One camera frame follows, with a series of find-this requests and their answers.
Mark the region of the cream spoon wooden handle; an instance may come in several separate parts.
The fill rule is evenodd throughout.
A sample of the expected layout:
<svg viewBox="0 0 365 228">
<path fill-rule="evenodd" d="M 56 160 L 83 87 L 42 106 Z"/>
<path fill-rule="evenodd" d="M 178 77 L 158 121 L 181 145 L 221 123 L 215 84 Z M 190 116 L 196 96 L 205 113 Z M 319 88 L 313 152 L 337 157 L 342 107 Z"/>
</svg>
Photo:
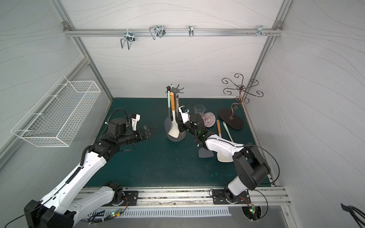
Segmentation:
<svg viewBox="0 0 365 228">
<path fill-rule="evenodd" d="M 170 99 L 171 99 L 171 110 L 172 110 L 172 115 L 173 115 L 173 120 L 171 123 L 171 129 L 169 131 L 169 135 L 173 138 L 178 138 L 179 137 L 179 130 L 178 130 L 178 124 L 176 121 L 176 115 L 175 115 L 175 97 L 174 97 L 174 93 L 170 92 Z"/>
</svg>

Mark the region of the grey turner mint handle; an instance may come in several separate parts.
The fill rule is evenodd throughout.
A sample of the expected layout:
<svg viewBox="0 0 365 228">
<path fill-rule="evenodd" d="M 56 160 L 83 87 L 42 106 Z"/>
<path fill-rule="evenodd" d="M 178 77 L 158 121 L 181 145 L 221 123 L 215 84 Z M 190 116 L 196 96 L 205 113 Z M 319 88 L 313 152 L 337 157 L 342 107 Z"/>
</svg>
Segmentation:
<svg viewBox="0 0 365 228">
<path fill-rule="evenodd" d="M 207 150 L 205 148 L 200 148 L 198 151 L 198 157 L 199 158 L 211 158 L 211 157 L 214 157 L 214 152 Z"/>
</svg>

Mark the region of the cream spatula wooden handle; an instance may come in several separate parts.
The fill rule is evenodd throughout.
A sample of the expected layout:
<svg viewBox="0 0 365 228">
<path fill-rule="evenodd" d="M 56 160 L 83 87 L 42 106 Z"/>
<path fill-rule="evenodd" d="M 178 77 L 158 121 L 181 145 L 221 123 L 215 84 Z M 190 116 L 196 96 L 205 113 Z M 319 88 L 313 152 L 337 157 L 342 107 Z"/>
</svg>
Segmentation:
<svg viewBox="0 0 365 228">
<path fill-rule="evenodd" d="M 219 135 L 219 137 L 221 137 L 221 126 L 220 126 L 219 120 L 216 121 L 216 124 L 217 124 L 217 129 L 218 129 L 218 135 Z M 217 153 L 217 159 L 218 159 L 218 161 L 225 162 L 225 163 L 233 162 L 232 158 L 228 158 L 228 157 L 226 157 L 222 154 L 219 154 L 219 153 Z"/>
</svg>

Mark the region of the steel turner metal handle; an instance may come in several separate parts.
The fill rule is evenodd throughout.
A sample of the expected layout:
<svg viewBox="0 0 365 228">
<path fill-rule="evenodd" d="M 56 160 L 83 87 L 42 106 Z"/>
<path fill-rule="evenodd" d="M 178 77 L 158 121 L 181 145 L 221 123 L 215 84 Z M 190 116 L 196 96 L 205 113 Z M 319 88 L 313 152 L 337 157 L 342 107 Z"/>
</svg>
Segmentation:
<svg viewBox="0 0 365 228">
<path fill-rule="evenodd" d="M 175 94 L 175 115 L 176 115 L 176 119 L 179 118 L 179 95 Z"/>
</svg>

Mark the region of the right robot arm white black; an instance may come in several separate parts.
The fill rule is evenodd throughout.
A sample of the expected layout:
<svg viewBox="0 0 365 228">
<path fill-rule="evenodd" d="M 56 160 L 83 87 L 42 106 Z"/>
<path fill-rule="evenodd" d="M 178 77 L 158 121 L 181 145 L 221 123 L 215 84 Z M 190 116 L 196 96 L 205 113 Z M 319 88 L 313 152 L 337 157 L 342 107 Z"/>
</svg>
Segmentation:
<svg viewBox="0 0 365 228">
<path fill-rule="evenodd" d="M 232 159 L 237 176 L 224 188 L 224 195 L 228 203 L 235 204 L 242 193 L 247 190 L 255 190 L 271 172 L 267 160 L 258 150 L 259 146 L 251 143 L 239 144 L 223 139 L 207 130 L 201 115 L 190 115 L 184 105 L 177 108 L 171 102 L 171 111 L 173 120 L 170 136 L 177 138 L 177 131 L 187 131 L 194 136 L 198 147 Z"/>
</svg>

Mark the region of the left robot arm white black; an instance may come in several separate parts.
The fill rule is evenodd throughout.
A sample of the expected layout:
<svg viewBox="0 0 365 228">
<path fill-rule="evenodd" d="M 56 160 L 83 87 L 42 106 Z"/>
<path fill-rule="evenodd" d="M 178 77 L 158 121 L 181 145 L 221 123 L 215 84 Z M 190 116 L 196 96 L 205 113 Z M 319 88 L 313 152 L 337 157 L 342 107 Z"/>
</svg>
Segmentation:
<svg viewBox="0 0 365 228">
<path fill-rule="evenodd" d="M 135 145 L 151 138 L 155 129 L 144 126 L 138 128 L 140 115 L 125 114 L 124 118 L 108 119 L 107 127 L 101 137 L 84 148 L 78 166 L 50 193 L 41 200 L 31 200 L 24 208 L 29 228 L 72 228 L 95 209 L 111 204 L 128 204 L 123 187 L 109 182 L 97 192 L 76 200 L 80 190 L 87 182 L 119 153 L 122 146 Z"/>
</svg>

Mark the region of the grey utensil rack stand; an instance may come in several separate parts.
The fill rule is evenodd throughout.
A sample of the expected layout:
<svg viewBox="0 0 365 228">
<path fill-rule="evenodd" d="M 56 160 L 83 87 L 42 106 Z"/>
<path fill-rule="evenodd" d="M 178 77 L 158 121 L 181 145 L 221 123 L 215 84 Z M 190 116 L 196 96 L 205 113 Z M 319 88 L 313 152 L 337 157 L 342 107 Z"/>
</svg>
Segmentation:
<svg viewBox="0 0 365 228">
<path fill-rule="evenodd" d="M 169 132 L 172 128 L 173 118 L 175 118 L 175 120 L 177 122 L 179 122 L 177 107 L 175 107 L 175 113 L 173 114 L 172 106 L 171 106 L 171 100 L 174 101 L 175 105 L 178 105 L 179 98 L 177 98 L 176 96 L 182 90 L 182 89 L 179 89 L 178 87 L 179 87 L 179 85 L 177 87 L 175 87 L 174 85 L 169 85 L 166 87 L 167 102 L 168 102 L 168 117 L 164 121 L 164 129 L 165 129 L 167 138 L 170 141 L 175 142 L 175 143 L 182 141 L 186 137 L 186 132 L 180 132 L 177 138 L 174 138 L 171 135 L 169 135 Z"/>
</svg>

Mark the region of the clear drinking glass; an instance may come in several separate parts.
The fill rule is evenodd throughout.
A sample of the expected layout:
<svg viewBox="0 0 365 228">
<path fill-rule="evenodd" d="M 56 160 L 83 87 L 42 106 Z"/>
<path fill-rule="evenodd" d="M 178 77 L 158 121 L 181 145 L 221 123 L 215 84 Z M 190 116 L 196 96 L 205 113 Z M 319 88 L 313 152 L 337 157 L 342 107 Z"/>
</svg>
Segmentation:
<svg viewBox="0 0 365 228">
<path fill-rule="evenodd" d="M 194 113 L 195 114 L 199 114 L 201 117 L 203 117 L 203 115 L 205 114 L 205 106 L 202 105 L 202 104 L 197 104 L 195 107 L 194 107 Z"/>
</svg>

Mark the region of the white vent strip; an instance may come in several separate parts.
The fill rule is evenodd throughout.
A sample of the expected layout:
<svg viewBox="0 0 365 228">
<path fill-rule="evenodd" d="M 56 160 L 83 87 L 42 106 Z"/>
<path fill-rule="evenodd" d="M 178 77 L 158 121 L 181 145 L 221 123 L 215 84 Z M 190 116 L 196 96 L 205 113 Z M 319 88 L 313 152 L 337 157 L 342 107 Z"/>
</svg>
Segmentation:
<svg viewBox="0 0 365 228">
<path fill-rule="evenodd" d="M 185 207 L 185 208 L 129 208 L 121 218 L 205 218 L 229 217 L 228 207 Z"/>
</svg>

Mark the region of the double metal hook left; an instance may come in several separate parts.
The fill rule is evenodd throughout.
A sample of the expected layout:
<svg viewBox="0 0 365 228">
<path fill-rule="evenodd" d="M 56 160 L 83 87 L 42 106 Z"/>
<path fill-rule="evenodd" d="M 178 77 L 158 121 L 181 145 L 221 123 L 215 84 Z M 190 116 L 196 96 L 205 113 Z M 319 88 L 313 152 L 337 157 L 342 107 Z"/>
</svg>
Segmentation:
<svg viewBox="0 0 365 228">
<path fill-rule="evenodd" d="M 121 48 L 127 47 L 128 50 L 130 50 L 132 43 L 135 42 L 136 38 L 134 33 L 127 30 L 126 33 L 124 33 L 124 37 L 120 39 Z"/>
</svg>

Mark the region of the double metal hook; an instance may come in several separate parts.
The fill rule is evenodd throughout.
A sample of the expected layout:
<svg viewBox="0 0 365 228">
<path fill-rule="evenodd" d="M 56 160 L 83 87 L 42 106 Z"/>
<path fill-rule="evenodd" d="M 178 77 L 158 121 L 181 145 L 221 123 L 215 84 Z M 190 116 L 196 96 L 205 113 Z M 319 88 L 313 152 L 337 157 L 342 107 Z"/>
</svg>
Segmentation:
<svg viewBox="0 0 365 228">
<path fill-rule="evenodd" d="M 127 47 L 128 50 L 130 50 L 132 43 L 135 42 L 136 38 L 134 33 L 127 30 L 126 33 L 124 33 L 124 37 L 120 39 L 121 48 Z"/>
<path fill-rule="evenodd" d="M 166 34 L 166 31 L 164 29 L 163 25 L 154 25 L 149 28 L 149 32 L 153 38 L 153 40 L 156 40 L 157 37 L 161 38 Z"/>
</svg>

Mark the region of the small metal hook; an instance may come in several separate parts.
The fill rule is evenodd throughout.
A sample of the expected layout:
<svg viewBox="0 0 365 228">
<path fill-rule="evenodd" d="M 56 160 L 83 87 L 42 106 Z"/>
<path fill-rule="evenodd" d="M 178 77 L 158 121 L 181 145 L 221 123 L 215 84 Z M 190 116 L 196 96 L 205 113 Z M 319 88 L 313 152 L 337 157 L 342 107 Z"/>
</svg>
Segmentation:
<svg viewBox="0 0 365 228">
<path fill-rule="evenodd" d="M 192 25 L 188 26 L 188 32 L 189 32 L 189 37 L 193 37 L 194 36 L 194 28 Z"/>
</svg>

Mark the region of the metal hook right end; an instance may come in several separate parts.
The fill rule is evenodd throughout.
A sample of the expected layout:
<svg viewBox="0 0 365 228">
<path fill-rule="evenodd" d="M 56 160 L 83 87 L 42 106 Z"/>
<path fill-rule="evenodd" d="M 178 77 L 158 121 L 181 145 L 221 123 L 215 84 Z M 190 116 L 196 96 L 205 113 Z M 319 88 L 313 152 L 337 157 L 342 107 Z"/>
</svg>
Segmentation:
<svg viewBox="0 0 365 228">
<path fill-rule="evenodd" d="M 253 33 L 247 32 L 247 35 L 256 36 L 256 37 L 267 37 L 267 36 L 271 36 L 272 33 L 264 31 L 264 28 L 260 25 L 257 27 L 257 30 L 255 32 L 253 32 Z"/>
</svg>

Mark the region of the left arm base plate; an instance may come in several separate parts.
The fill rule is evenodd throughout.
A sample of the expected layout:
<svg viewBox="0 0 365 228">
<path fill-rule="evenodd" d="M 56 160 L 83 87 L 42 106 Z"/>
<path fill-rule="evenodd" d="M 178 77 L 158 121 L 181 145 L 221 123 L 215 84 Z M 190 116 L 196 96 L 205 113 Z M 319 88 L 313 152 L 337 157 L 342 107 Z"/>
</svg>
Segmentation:
<svg viewBox="0 0 365 228">
<path fill-rule="evenodd" d="M 138 194 L 138 191 L 118 191 L 115 193 L 112 201 L 108 204 L 108 206 L 136 206 Z"/>
</svg>

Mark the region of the aluminium cross rail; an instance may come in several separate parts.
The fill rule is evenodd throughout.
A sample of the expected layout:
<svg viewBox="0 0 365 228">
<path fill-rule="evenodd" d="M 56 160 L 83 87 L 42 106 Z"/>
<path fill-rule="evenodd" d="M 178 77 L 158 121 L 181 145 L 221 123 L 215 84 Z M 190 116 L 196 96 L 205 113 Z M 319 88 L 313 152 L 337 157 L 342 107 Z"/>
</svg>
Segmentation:
<svg viewBox="0 0 365 228">
<path fill-rule="evenodd" d="M 67 37 L 123 37 L 129 30 L 136 38 L 151 37 L 148 28 L 140 29 L 73 29 L 64 31 Z M 243 37 L 249 36 L 247 32 L 255 32 L 257 28 L 196 28 L 194 27 L 193 37 Z M 165 37 L 189 37 L 187 28 L 166 28 Z M 271 36 L 281 36 L 282 29 L 264 28 L 264 31 L 271 32 Z"/>
</svg>

